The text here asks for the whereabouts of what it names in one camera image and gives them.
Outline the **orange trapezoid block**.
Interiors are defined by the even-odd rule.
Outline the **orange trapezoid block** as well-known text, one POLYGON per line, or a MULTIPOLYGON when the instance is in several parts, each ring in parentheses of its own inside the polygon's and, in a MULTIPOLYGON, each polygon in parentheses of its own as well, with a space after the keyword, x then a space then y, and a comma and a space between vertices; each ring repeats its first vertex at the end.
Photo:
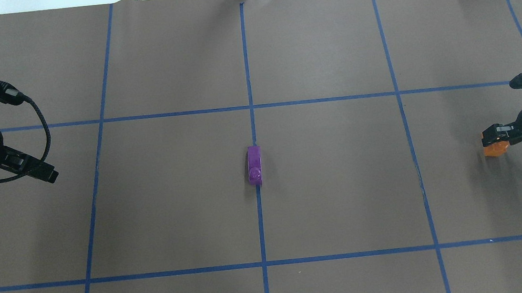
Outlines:
POLYGON ((508 141, 499 141, 485 146, 483 148, 483 155, 485 157, 500 157, 508 151, 510 143, 508 141))

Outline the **purple trapezoid block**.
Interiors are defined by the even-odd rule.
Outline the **purple trapezoid block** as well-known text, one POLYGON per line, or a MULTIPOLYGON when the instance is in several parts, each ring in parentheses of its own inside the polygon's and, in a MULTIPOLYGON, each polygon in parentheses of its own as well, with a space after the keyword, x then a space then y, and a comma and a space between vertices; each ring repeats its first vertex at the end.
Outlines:
POLYGON ((262 156, 261 148, 256 146, 248 146, 247 148, 247 182, 254 186, 262 186, 262 156))

